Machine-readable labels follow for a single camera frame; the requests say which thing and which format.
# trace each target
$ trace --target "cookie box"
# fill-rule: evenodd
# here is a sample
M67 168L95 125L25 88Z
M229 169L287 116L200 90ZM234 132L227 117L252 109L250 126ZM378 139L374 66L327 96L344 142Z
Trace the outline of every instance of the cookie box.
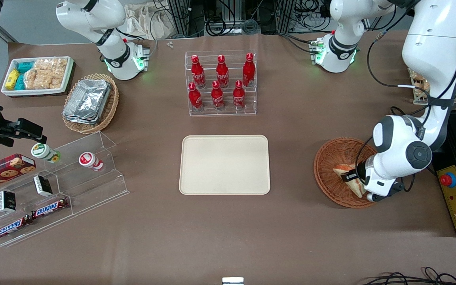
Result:
M70 80L71 70L73 69L74 60L69 56L58 56L61 58L68 59L68 63L66 64L65 75L63 76L63 81L61 83L60 88L54 89L28 89L28 90L8 90L5 87L5 82L8 80L8 76L14 68L17 67L18 63L28 63L28 62L35 62L38 59L53 59L54 57L30 57L30 58L17 58L12 59L9 63L8 71L5 75L5 80L1 86L1 93L5 94L9 97L36 97L36 96L51 96L51 95L63 95L62 93L66 91L68 87L68 83Z
M0 184L30 173L36 169L34 160L14 154L0 160Z

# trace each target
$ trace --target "red label bottle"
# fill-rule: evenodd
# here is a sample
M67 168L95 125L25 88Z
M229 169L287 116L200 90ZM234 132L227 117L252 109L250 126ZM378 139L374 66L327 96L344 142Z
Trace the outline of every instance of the red label bottle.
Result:
M221 88L228 87L228 66L224 62L224 55L217 56L217 81L219 81L219 85Z
M191 62L193 63L191 67L191 73L193 75L193 80L198 88L205 87L205 72L203 66L200 64L200 60L197 55L191 56Z
M196 89L195 83L191 82L188 86L190 89L190 102L194 112L203 111L203 102L201 102L200 92Z
M255 56L253 54L246 54L246 62L242 67L242 83L246 87L253 87L255 85L256 67L255 63L253 62L253 59L255 59Z
M233 105L235 105L235 110L244 110L245 97L246 92L242 88L242 81L235 81L235 89L233 90Z
M221 90L220 87L221 86L217 80L214 80L214 82L212 82L212 92L210 95L212 96L214 109L217 111L224 110L223 90Z

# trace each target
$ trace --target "beige tray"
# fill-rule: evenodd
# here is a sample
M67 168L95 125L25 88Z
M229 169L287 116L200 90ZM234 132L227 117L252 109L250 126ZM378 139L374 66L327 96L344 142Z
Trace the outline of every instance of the beige tray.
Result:
M270 191L263 135L190 135L182 141L184 195L265 195Z

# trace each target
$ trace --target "acrylic bottle rack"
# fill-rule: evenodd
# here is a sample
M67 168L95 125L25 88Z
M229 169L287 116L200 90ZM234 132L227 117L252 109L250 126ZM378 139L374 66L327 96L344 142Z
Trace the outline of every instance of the acrylic bottle rack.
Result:
M245 95L245 108L242 110L236 110L233 105L233 90L235 89L235 81L242 80L242 67L246 62L246 54L250 52L255 55L253 62L255 63L255 84L253 87L244 87L246 92ZM224 98L224 110L217 111L214 109L212 103L212 97L210 95L212 91L212 82L217 79L216 67L217 67L217 56L223 54L226 59L226 66L228 66L229 72L229 84L228 87L223 88ZM192 109L192 105L188 100L188 109L190 116L233 116L233 115L255 115L257 113L257 54L255 50L233 50L233 51L196 51L186 52L185 56L185 92L186 98L188 98L188 83L193 82L193 76L191 74L191 56L197 55L201 66L204 68L206 86L203 89L198 89L201 94L201 100L203 101L204 110L201 112L195 112Z
M0 191L15 193L17 210L13 213L0 213L0 228L26 214L31 215L31 211L36 211L63 197L68 198L70 206L37 218L30 225L3 236L0 238L0 247L14 245L128 194L124 177L116 169L114 158L110 152L114 146L116 144L102 132L87 135L82 139L56 148L61 153L61 159L58 163L49 163L35 158L36 171L2 184ZM90 168L80 166L78 157L83 152L94 153L103 161L103 169L93 171ZM53 191L52 196L38 195L33 182L33 177L36 175L42 175L49 180Z

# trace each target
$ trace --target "table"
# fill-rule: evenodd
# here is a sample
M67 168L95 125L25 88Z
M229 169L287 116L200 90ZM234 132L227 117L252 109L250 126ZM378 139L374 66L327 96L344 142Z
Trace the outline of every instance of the table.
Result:
M316 38L308 34L304 38ZM406 31L389 32L373 49L373 70L387 83L407 83L401 59ZM422 276L432 266L456 276L456 238L438 181L416 175L410 193L368 209L345 209L318 188L313 159L335 137L365 140L391 105L411 112L409 89L369 76L360 43L352 66L329 74L278 36L226 36L160 42L149 71L116 81L121 99L104 133L130 195L7 249L0 248L0 284L356 284L382 272ZM191 118L184 90L184 53L256 49L258 114ZM74 82L107 73L92 44L9 44L9 57L68 55ZM61 119L65 97L9 99L9 120L42 125L52 147L82 135ZM271 191L264 196L184 196L179 192L181 142L187 135L265 135ZM0 158L28 153L32 141L0 146Z

